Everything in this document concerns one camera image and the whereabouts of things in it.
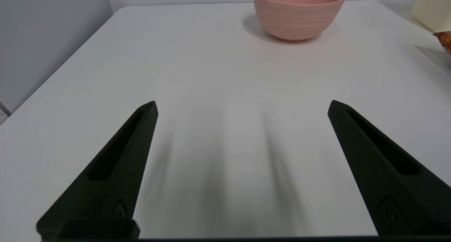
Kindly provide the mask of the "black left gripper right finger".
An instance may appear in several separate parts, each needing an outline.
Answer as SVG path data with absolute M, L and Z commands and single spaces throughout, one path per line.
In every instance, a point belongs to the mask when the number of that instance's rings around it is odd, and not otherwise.
M 451 189 L 345 103 L 328 117 L 380 236 L 450 236 Z

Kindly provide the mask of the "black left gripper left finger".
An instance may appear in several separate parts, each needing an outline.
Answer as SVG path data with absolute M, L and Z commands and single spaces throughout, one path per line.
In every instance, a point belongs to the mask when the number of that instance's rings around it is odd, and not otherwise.
M 137 240 L 133 220 L 158 118 L 154 101 L 126 120 L 37 221 L 42 240 Z

